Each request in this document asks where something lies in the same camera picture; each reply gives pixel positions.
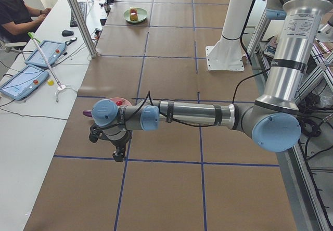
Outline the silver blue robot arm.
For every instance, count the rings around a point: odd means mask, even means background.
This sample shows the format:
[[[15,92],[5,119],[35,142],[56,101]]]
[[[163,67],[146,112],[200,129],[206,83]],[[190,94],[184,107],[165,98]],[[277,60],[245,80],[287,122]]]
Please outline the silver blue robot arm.
[[[294,146],[301,135],[296,118],[296,92],[323,15],[332,0],[267,0],[266,15],[283,19],[279,42],[267,70],[264,93],[252,105],[205,105],[152,100],[146,96],[137,105],[117,105],[111,99],[95,103],[89,140],[106,140],[115,146],[113,158],[125,160],[126,144],[133,130],[156,130],[160,121],[193,127],[225,126],[245,133],[259,147],[282,152]]]

